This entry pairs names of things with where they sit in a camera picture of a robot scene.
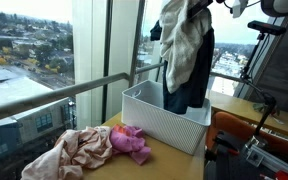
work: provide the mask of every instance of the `laundry basket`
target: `laundry basket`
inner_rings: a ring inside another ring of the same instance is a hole
[[[163,109],[162,88],[147,80],[123,91],[122,122],[194,155],[211,122],[210,101],[205,99],[201,108],[189,107],[186,114],[178,115]]]

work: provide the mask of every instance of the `table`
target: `table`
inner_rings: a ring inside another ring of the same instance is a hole
[[[105,126],[121,123],[121,113],[115,115]],[[149,159],[138,165],[128,154],[112,156],[98,169],[83,169],[84,179],[105,180],[198,180],[204,176],[205,137],[201,140],[196,156],[191,156],[163,142],[145,136],[146,145],[152,148]]]
[[[254,102],[228,96],[215,91],[207,91],[205,97],[211,101],[212,110],[215,112],[228,112],[252,124],[258,124],[262,118],[261,113],[254,111]],[[269,116],[263,127],[288,136],[288,112],[281,111],[280,116],[277,118],[283,121],[284,124],[279,124]]]

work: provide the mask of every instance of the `light pink cloth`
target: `light pink cloth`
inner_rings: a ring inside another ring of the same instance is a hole
[[[139,165],[142,165],[151,152],[151,148],[145,146],[143,136],[144,132],[140,128],[115,125],[110,135],[113,154],[128,152]]]
[[[82,179],[82,167],[97,168],[112,156],[110,131],[107,126],[65,131],[53,149],[24,168],[22,179]]]

